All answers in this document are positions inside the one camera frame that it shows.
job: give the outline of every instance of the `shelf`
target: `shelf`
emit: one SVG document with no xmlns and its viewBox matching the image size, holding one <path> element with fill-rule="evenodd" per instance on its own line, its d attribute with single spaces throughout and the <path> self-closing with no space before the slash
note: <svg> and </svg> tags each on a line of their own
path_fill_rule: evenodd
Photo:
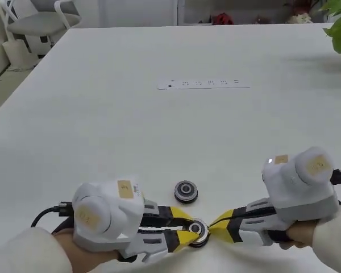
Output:
<svg viewBox="0 0 341 273">
<path fill-rule="evenodd" d="M 179 0 L 178 25 L 199 25 L 200 21 L 208 22 L 210 15 L 221 13 L 229 15 L 235 24 L 254 24 L 258 16 L 272 23 L 285 23 L 293 12 L 292 3 L 293 0 Z M 311 14 L 314 23 L 325 21 L 322 13 Z"/>
</svg>

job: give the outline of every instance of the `table surface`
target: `table surface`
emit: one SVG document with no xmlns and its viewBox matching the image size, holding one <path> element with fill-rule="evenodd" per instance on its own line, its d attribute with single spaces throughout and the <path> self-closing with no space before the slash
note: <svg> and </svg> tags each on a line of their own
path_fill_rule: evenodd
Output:
<svg viewBox="0 0 341 273">
<path fill-rule="evenodd" d="M 250 88 L 157 90 L 172 78 Z M 128 174 L 161 205 L 179 205 L 174 185 L 193 181 L 199 199 L 183 209 L 211 222 L 267 196 L 267 157 L 313 145 L 341 168 L 341 55 L 321 25 L 70 30 L 0 108 L 0 243 L 79 184 Z M 99 270 L 332 272 L 310 249 L 216 239 L 153 265 Z"/>
</svg>

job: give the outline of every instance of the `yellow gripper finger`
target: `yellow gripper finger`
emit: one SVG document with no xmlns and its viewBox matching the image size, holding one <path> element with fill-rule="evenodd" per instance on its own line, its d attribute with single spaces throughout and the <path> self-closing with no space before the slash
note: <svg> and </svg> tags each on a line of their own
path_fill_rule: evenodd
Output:
<svg viewBox="0 0 341 273">
<path fill-rule="evenodd" d="M 227 243 L 243 242 L 239 235 L 239 229 L 243 220 L 242 215 L 246 207 L 231 209 L 219 216 L 209 227 L 212 236 Z"/>
<path fill-rule="evenodd" d="M 184 220 L 192 221 L 193 218 L 185 213 L 183 210 L 177 208 L 176 206 L 170 206 L 170 211 L 172 212 L 173 218 L 182 218 Z"/>
<path fill-rule="evenodd" d="M 164 232 L 168 252 L 175 253 L 198 239 L 198 234 L 186 230 L 166 230 Z"/>
</svg>

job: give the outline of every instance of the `green plant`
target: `green plant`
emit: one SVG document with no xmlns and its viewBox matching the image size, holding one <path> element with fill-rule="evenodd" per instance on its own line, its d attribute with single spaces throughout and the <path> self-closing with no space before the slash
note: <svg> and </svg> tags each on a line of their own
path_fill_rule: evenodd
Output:
<svg viewBox="0 0 341 273">
<path fill-rule="evenodd" d="M 341 16 L 341 0 L 329 0 L 321 10 L 327 10 L 328 15 Z M 341 17 L 336 20 L 331 28 L 324 28 L 325 33 L 332 37 L 334 50 L 341 54 Z"/>
</svg>

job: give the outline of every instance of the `chair leg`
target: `chair leg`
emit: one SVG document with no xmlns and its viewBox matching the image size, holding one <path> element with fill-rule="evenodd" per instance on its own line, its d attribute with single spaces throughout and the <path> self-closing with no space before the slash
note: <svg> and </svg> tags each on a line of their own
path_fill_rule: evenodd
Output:
<svg viewBox="0 0 341 273">
<path fill-rule="evenodd" d="M 55 42 L 53 41 L 52 37 L 48 36 L 49 43 L 51 45 L 51 48 L 55 46 Z"/>
</svg>

